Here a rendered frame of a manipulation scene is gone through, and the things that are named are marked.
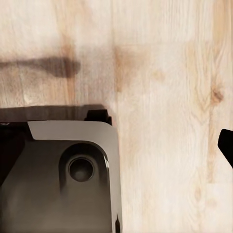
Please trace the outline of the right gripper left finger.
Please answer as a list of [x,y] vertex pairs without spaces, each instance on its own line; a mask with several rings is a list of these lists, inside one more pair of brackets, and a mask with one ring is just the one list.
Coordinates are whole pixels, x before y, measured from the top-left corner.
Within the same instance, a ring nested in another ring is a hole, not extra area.
[[0,134],[0,188],[24,149],[21,129]]

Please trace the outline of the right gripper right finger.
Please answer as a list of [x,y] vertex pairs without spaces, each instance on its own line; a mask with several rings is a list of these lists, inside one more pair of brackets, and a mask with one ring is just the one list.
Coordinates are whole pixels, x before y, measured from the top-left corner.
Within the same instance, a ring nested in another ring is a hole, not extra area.
[[233,131],[222,129],[217,145],[233,167]]

